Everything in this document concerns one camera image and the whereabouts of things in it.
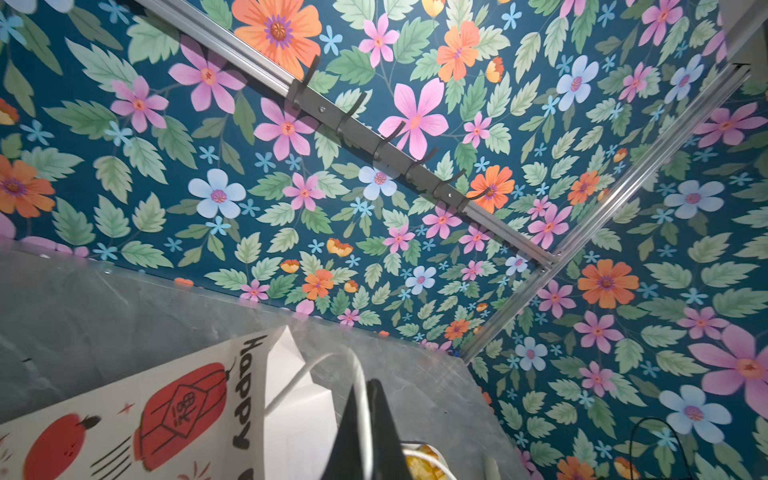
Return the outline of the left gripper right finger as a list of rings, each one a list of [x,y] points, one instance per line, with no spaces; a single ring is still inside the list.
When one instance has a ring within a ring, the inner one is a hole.
[[[372,431],[374,480],[411,480],[400,438],[382,383],[367,382]]]

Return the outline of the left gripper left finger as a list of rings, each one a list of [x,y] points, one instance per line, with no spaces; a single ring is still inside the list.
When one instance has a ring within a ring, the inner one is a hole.
[[[363,480],[363,408],[351,388],[322,480]]]

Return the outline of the yellow fake croissant bread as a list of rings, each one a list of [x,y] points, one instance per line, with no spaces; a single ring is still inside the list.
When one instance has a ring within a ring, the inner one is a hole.
[[[455,479],[445,458],[434,447],[423,443],[403,443],[401,448],[413,479]]]

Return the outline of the red white paper bag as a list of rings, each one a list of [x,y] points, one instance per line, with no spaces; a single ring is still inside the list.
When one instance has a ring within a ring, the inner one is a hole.
[[[5,479],[318,479],[332,393],[285,327],[231,339],[1,427]]]

